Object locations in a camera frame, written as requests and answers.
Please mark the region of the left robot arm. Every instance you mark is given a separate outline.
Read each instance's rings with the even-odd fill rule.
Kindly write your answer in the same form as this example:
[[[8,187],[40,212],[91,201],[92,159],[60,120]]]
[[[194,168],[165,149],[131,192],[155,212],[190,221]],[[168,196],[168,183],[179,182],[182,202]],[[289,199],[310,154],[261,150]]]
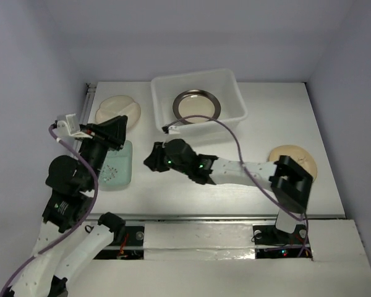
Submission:
[[[100,124],[79,124],[75,114],[60,116],[48,128],[51,137],[70,151],[56,157],[46,185],[51,197],[42,214],[40,233],[31,256],[9,277],[0,296],[68,296],[70,284],[108,244],[118,244],[125,221],[103,214],[87,237],[68,255],[72,235],[94,207],[98,177],[108,151],[123,149],[127,116]]]

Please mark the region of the cream divided plate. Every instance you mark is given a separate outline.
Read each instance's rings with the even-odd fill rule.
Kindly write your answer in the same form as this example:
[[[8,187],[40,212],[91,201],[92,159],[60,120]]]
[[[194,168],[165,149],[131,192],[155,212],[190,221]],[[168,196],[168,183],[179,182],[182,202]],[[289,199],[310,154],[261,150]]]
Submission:
[[[127,116],[127,131],[130,131],[141,117],[140,105],[130,96],[117,95],[105,99],[95,113],[95,121],[101,124],[116,116]]]

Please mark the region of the brown rimmed cream plate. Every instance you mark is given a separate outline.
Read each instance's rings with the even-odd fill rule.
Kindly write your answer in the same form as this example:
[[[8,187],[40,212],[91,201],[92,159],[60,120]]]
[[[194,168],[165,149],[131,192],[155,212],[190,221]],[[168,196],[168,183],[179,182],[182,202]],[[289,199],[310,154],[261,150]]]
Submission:
[[[173,101],[172,110],[181,123],[197,124],[218,119],[221,103],[212,93],[193,89],[180,93]]]

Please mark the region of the light green rectangular plate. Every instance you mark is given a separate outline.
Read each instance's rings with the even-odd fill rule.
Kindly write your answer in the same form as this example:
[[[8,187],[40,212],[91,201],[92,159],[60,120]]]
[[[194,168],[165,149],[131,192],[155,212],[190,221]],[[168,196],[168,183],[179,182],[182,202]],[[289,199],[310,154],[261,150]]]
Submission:
[[[121,150],[109,150],[103,163],[99,187],[102,191],[125,189],[132,179],[132,142],[127,140]]]

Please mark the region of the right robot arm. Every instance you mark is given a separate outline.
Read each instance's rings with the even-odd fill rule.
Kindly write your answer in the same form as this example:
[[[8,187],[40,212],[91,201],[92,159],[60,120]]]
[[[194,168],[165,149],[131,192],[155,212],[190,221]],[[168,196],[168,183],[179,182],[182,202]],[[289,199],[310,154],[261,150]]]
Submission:
[[[197,184],[240,184],[259,189],[279,207],[272,235],[281,243],[289,241],[297,225],[306,219],[313,177],[290,156],[277,161],[251,163],[231,161],[216,155],[196,153],[182,139],[155,142],[143,161],[152,172],[174,170]]]

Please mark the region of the beige plate with bird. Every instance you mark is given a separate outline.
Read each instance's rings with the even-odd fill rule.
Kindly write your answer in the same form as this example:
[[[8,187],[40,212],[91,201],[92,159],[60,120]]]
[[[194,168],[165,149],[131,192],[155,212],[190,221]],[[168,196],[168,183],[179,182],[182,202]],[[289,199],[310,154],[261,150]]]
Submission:
[[[298,165],[303,167],[311,176],[313,181],[317,178],[317,164],[311,154],[304,148],[296,145],[281,145],[275,147],[268,156],[268,161],[277,161],[281,155],[291,157]]]

